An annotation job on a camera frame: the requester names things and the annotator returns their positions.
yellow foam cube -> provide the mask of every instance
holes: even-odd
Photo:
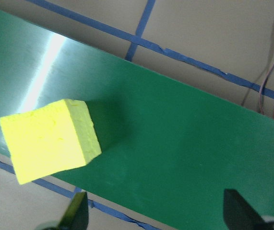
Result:
[[[85,166],[101,153],[85,102],[63,99],[0,118],[20,184]]]

yellow sponge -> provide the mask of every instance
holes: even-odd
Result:
[[[87,105],[63,99],[0,118],[20,184],[88,164],[101,153]]]

green board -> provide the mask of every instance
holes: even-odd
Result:
[[[226,229],[225,188],[274,216],[274,120],[0,12],[0,116],[29,96],[89,106],[103,153],[62,180],[178,229]]]

wire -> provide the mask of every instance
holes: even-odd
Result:
[[[258,93],[259,93],[259,95],[260,95],[260,97],[259,97],[260,112],[261,112],[261,114],[263,114],[263,115],[264,115],[265,113],[264,113],[263,108],[262,108],[262,103],[263,103],[263,101],[262,101],[262,92],[263,92],[263,89],[264,89],[264,87],[265,87],[265,85],[266,85],[266,83],[267,83],[267,81],[268,81],[268,79],[269,79],[269,77],[270,77],[270,75],[271,75],[273,69],[274,69],[274,64],[271,66],[271,68],[270,68],[269,71],[267,72],[266,77],[265,77],[265,78],[263,79],[263,81],[262,81],[260,90],[258,91]]]

